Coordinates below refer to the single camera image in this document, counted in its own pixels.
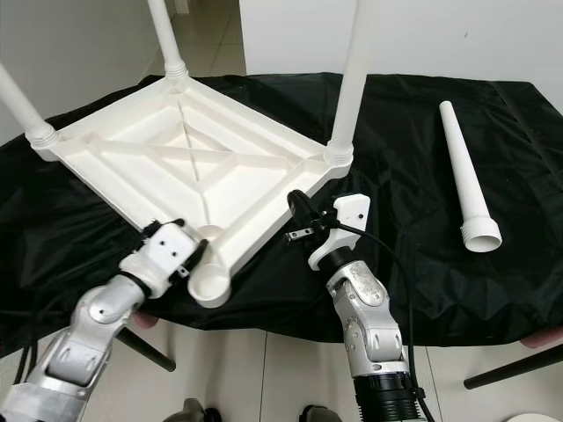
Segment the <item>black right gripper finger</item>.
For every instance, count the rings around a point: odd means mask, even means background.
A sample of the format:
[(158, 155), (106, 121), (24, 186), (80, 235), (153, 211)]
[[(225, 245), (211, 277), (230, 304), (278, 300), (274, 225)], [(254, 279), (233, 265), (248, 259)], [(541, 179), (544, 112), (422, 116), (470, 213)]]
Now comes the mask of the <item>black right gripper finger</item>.
[(289, 205), (292, 220), (299, 229), (312, 229), (314, 222), (320, 217), (317, 209), (310, 203), (310, 197), (302, 190), (293, 190), (287, 193), (287, 205)]

